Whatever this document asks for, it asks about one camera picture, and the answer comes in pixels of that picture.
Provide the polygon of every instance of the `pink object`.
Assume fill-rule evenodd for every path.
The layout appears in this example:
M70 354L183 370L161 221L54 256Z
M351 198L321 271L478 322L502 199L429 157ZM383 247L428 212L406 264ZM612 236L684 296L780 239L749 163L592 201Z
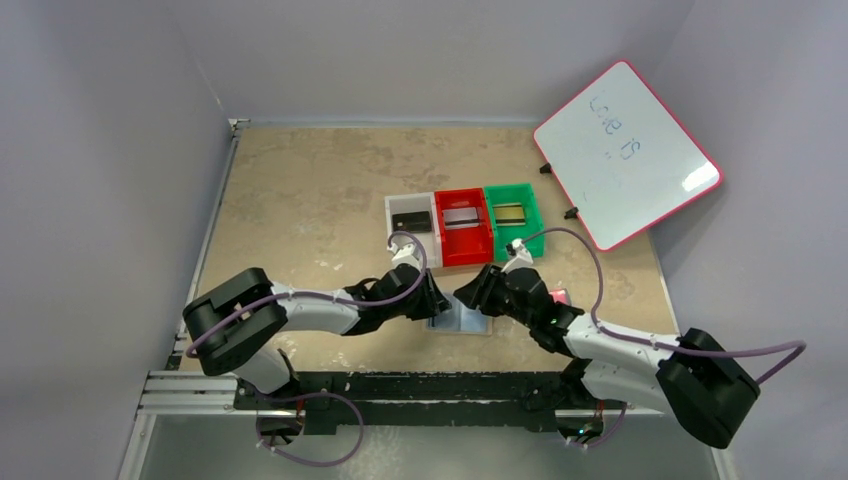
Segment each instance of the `pink object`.
M571 299L568 298L568 290L560 288L558 290L551 290L548 293L551 294L551 298L553 298L555 302L571 305Z

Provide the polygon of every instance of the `black card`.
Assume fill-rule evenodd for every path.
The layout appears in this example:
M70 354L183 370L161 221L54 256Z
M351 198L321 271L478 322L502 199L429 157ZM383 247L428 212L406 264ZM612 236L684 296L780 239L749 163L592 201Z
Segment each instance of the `black card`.
M392 215L392 231L406 230L409 233L427 233L433 231L433 219L430 212L396 213Z

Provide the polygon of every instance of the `white wall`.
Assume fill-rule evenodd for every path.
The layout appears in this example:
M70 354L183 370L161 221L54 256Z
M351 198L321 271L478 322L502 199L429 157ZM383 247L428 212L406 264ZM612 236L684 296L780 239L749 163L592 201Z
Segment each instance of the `white wall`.
M727 178L655 229L681 325L810 344L734 440L751 479L848 478L846 18L839 1L699 1L654 76Z
M160 3L0 10L0 476L114 478L228 126Z
M614 60L653 73L694 0L182 0L230 117L539 121Z

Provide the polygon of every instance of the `cable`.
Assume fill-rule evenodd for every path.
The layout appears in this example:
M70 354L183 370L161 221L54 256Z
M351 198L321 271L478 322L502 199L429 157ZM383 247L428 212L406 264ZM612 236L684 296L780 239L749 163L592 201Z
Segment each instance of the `cable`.
M418 286L421 285L421 282L424 281L424 275L425 275L426 270L427 270L427 252L424 250L424 246L421 245L421 241L418 240L417 238L415 238L415 235L412 235L411 233L405 232L403 230L397 230L395 232L392 232L391 235L389 235L389 239L388 239L388 245L389 246L392 245L392 239L394 237L396 237L397 235L402 235L402 236L408 237L410 240L412 240L412 243L415 244L415 248L421 254L421 268L418 271L418 277L415 279L415 282L413 282L412 286L410 286L409 288L407 288L403 292L395 295L392 298L387 298L385 300L376 300L376 301L372 301L372 302L361 301L361 300L348 300L348 299L345 299L345 298L335 298L332 295L327 295L326 293L309 292L309 291L305 291L305 290L300 290L300 291L297 291L297 292L277 293L275 295L268 295L266 297L262 297L259 300L256 300L255 302L250 303L250 304L234 311L233 313L228 315L226 318L224 318L223 320L218 322L217 325L215 325L214 327L207 330L203 335L198 337L197 340L195 340L194 342L192 342L191 345L188 346L188 348L186 349L186 356L188 358L197 358L197 347L199 347L200 345L203 345L203 343L206 340L208 340L209 337L211 337L212 335L215 335L216 333L220 332L221 330L227 328L227 326L229 324L231 324L231 323L235 322L237 319L241 318L241 316L244 315L245 313L251 312L252 310L257 309L257 308L259 308L263 305L266 305L266 304L269 304L269 303L272 303L272 302L276 302L277 300L283 300L285 298L307 297L307 298L318 298L318 299L321 299L321 300L328 300L328 301L339 303L339 304L342 304L342 305L351 305L351 306L355 306L355 307L382 307L382 306L390 305L392 303L399 302L399 301L403 300L404 298L411 295L412 292L414 292L415 289L417 289Z
M306 466L309 466L309 467L334 467L336 465L339 465L339 464L342 464L342 463L348 461L351 457L353 457L356 454L356 452L359 450L359 447L362 445L362 439L365 436L365 419L362 418L362 412L360 412L359 409L356 408L356 405L353 402L351 402L350 400L348 400L347 398L345 398L341 395L336 395L335 393L330 393L330 392L314 392L314 393L306 393L306 394L303 394L303 395L297 395L297 396L289 397L289 398L274 398L270 395L267 395L267 394L260 392L259 390L256 390L255 388L254 388L254 391L256 392L256 394L258 396L264 398L265 400L267 400L269 402L278 402L278 403L298 402L298 401L301 401L301 400L309 400L310 398L322 398L322 397L323 398L333 398L335 400L338 400L338 401L344 403L348 407L350 407L350 409L353 411L353 414L356 415L356 421L359 422L359 436L357 437L356 443L353 445L353 448L351 448L349 452L347 452L346 454L337 458L336 460L331 460L331 461L328 461L328 462L322 462L322 461L318 461L318 460L309 460L307 458L303 458L303 457L299 457L297 455L293 455L291 453L286 452L285 450L281 450L281 449L275 447L274 445L269 444L268 442L265 441L264 438L262 438L261 423L262 423L263 417L257 417L256 418L256 436L259 438L259 442L256 444L257 448L264 447L266 450L270 451L271 453L274 453L274 454L279 455L283 458L289 459L293 462L297 462L297 463L300 463L301 465L306 465Z
M764 355L771 355L774 353L785 352L787 350L792 350L789 355L783 358L781 361L777 362L772 368L768 369L765 373L760 375L757 378L757 384L762 385L766 380L770 379L774 374L782 370L786 365L789 365L793 360L798 358L799 355L807 348L807 342L803 340L795 340L792 342L782 343L780 345L775 345L772 347L765 348L757 348L751 350L740 350L736 352L715 352L715 351L705 351L705 350L692 350L689 348L683 348L676 345L670 345L664 342L654 342L652 343L650 340L645 340L639 337L634 337L631 335L625 335L622 333L615 332L613 330L608 329L603 326L598 320L598 308L601 306L601 302L604 299L604 273L601 268L601 260L598 258L598 254L595 253L595 250L592 248L592 245L583 238L579 233L565 227L551 227L546 228L540 232L536 232L533 235L530 235L527 238L522 239L522 242L527 243L530 240L533 240L536 237L541 235L546 235L551 232L564 232L567 233L577 240L580 240L580 243L586 247L586 250L589 252L589 255L592 257L592 261L595 263L595 269L598 272L598 298L595 300L595 304L592 305L592 309L590 310L590 318L592 319L592 323L601 333L609 335L612 338L617 340L623 340L626 342L637 343L639 345L645 345L648 347L657 347L662 348L663 350L669 350L676 353L682 353L684 355L691 355L693 357L707 357L707 358L744 358L744 357L761 357ZM597 440L590 444L583 444L582 448L590 448L597 447L604 442L606 442L609 437L612 436L620 427L621 423L624 421L624 414L627 411L627 405L622 407L621 413L618 415L618 419L616 419L615 423L612 427L610 427L608 432L605 432L603 435L598 437Z

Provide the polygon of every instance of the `plastic bin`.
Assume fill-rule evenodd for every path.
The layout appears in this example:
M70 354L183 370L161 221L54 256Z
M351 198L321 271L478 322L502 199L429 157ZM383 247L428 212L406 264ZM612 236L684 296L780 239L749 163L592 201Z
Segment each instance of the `plastic bin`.
M505 262L509 259L506 246L516 238L525 238L545 228L539 206L536 204L536 194L529 183L517 183L515 185L492 185L483 188L488 205L489 217L492 218L492 231L494 233L494 256L496 262ZM520 203L524 209L524 225L502 225L494 222L494 205L504 203ZM534 257L545 254L545 236L534 238L527 242L527 250Z
M398 213L430 212L430 220L433 223L432 231L428 233L413 233L413 235L424 246L424 251L427 253L427 266L429 268L440 268L442 266L442 235L439 232L436 197L433 195L433 192L391 195L385 197L385 200L387 235L391 235L394 231L392 227L392 215ZM395 241L401 247L407 243L411 243L411 240L406 237L397 237Z
M493 233L489 222L489 209L482 188L445 190L435 192L439 233L442 237L442 265L454 267L491 262ZM476 208L478 224L457 229L445 228L445 210Z

